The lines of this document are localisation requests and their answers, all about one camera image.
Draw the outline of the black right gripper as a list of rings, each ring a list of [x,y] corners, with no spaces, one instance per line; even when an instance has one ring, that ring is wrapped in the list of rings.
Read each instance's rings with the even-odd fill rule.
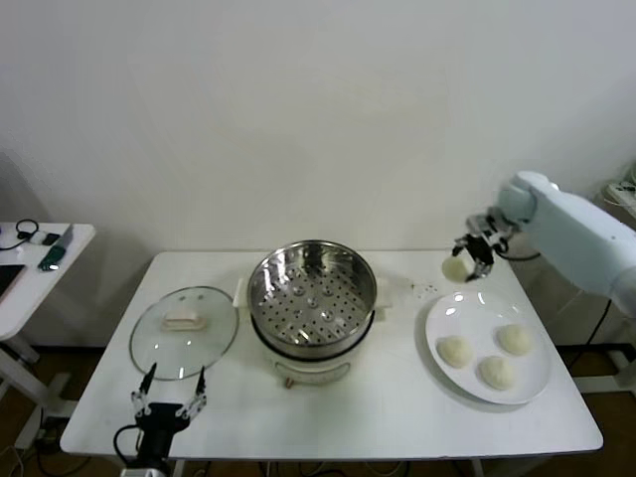
[[[482,236],[468,234],[454,241],[451,255],[458,256],[465,249],[475,262],[473,270],[468,273],[465,281],[471,282],[487,277],[494,264],[492,246]]]

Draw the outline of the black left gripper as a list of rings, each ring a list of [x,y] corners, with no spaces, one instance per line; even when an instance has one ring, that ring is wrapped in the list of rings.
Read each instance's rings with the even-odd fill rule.
[[[187,429],[206,406],[205,367],[199,372],[194,395],[183,405],[176,403],[148,403],[147,395],[153,382],[157,363],[144,375],[139,388],[131,393],[136,424],[142,431],[137,452],[138,460],[165,460],[169,456],[177,433]]]

